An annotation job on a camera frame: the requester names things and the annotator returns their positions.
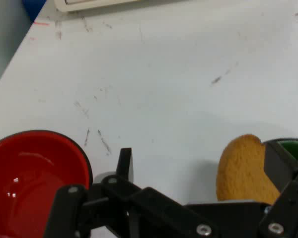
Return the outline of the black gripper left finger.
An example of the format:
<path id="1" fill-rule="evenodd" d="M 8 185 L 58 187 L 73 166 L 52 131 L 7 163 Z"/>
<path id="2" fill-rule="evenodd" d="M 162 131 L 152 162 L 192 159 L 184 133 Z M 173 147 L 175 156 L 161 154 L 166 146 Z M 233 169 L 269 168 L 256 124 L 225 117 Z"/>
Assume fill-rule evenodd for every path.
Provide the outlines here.
<path id="1" fill-rule="evenodd" d="M 153 188 L 132 182 L 130 148 L 120 151 L 116 172 L 90 188 L 61 187 L 44 231 L 46 238 L 88 238 L 106 227 L 119 238 L 216 238 L 212 222 Z"/>

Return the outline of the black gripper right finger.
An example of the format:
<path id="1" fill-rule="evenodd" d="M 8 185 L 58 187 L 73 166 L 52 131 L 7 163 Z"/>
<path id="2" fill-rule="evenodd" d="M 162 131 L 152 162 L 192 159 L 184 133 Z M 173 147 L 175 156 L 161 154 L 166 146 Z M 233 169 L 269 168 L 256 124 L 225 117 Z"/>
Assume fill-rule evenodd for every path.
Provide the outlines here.
<path id="1" fill-rule="evenodd" d="M 267 141 L 264 172 L 280 192 L 259 225 L 263 238 L 298 238 L 298 141 Z"/>

